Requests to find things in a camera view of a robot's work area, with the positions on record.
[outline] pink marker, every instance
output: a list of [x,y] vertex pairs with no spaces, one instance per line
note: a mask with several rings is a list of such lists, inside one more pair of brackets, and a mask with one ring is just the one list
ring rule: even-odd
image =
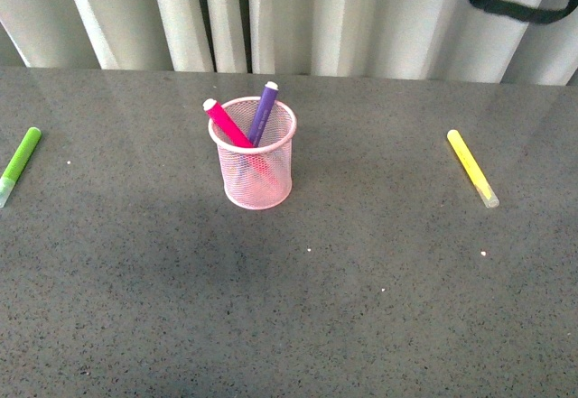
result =
[[[236,147],[243,148],[255,148],[253,144],[247,139],[245,134],[235,122],[228,116],[223,106],[215,100],[214,98],[209,98],[205,100],[202,104],[202,108],[205,110],[207,115],[215,122],[215,124],[220,127],[220,129],[225,133],[226,136],[231,140],[233,145]],[[264,176],[267,181],[273,186],[277,186],[278,182],[271,173],[269,165],[263,159],[263,156],[258,154],[247,156],[249,163],[253,168]]]
[[243,148],[253,148],[253,144],[247,139],[245,134],[230,116],[225,112],[223,106],[215,100],[214,98],[209,98],[205,100],[202,104],[202,108],[205,110],[208,116],[210,116],[215,124],[221,128],[226,136],[233,142],[233,145]]

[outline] black handle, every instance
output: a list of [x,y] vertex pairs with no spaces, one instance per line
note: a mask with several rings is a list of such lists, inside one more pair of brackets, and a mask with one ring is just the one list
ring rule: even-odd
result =
[[507,0],[469,0],[470,4],[486,13],[501,14],[521,22],[548,24],[565,18],[578,6],[578,0],[569,0],[562,10],[546,10]]

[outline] pink mesh pen holder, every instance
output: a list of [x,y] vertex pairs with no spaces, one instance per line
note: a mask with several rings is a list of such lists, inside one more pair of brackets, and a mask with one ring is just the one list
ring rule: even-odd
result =
[[[242,97],[222,105],[237,126],[248,132],[261,97]],[[242,208],[260,210],[283,202],[291,192],[291,140],[297,119],[289,106],[275,101],[257,148],[236,147],[209,120],[217,144],[228,198]]]

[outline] curtain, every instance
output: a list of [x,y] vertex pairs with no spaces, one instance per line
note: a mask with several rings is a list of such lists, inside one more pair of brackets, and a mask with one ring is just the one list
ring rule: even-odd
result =
[[0,23],[2,66],[578,84],[578,11],[536,25],[468,0],[0,0]]

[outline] gray countertop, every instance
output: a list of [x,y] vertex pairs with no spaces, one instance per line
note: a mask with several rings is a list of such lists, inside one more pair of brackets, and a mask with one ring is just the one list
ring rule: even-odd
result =
[[[201,104],[267,80],[294,187],[248,211]],[[0,166],[31,125],[2,396],[578,394],[578,88],[0,69]]]

